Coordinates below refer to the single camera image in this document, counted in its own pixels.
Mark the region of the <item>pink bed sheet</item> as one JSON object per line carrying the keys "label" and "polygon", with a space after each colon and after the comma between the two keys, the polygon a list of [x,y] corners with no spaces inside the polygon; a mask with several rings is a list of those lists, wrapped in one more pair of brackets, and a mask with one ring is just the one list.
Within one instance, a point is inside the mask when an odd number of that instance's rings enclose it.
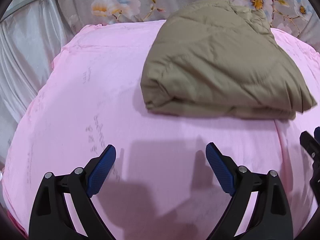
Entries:
{"label": "pink bed sheet", "polygon": [[299,233],[317,208],[299,136],[319,125],[319,108],[292,121],[148,113],[140,77],[161,25],[88,25],[61,49],[8,151],[2,185],[10,214],[27,231],[44,174],[69,174],[111,144],[117,158],[92,201],[112,234],[206,239],[230,200],[204,155],[213,142],[252,172],[278,172]]}

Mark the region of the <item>silver satin curtain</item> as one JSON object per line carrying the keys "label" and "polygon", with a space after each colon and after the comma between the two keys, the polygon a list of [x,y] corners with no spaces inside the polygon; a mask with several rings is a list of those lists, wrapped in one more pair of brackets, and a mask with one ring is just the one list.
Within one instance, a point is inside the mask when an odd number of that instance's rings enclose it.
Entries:
{"label": "silver satin curtain", "polygon": [[20,119],[73,34],[57,0],[1,0],[1,165]]}

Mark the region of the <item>khaki quilted puffer jacket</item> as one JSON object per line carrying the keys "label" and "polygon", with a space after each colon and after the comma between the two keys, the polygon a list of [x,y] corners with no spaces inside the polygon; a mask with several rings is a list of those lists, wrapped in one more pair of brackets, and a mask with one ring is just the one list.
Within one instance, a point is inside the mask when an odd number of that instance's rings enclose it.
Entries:
{"label": "khaki quilted puffer jacket", "polygon": [[140,82],[152,113],[293,119],[316,106],[262,10],[199,1],[161,26]]}

